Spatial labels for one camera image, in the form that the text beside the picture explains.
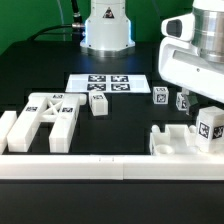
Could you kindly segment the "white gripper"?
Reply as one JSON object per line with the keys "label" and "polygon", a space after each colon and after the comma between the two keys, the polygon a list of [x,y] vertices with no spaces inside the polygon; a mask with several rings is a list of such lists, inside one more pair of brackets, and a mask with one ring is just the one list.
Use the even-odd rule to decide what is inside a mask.
{"label": "white gripper", "polygon": [[198,111],[195,93],[224,103],[224,15],[173,17],[162,22],[161,32],[158,71],[163,80],[185,88],[186,114]]}

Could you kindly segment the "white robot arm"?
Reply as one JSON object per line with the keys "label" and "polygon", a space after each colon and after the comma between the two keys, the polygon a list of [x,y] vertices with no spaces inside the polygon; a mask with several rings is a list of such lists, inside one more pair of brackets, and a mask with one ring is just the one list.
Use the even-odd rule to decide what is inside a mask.
{"label": "white robot arm", "polygon": [[[116,56],[135,47],[125,0],[91,0],[86,53]],[[224,104],[224,0],[194,0],[189,14],[165,19],[158,72],[167,82]]]}

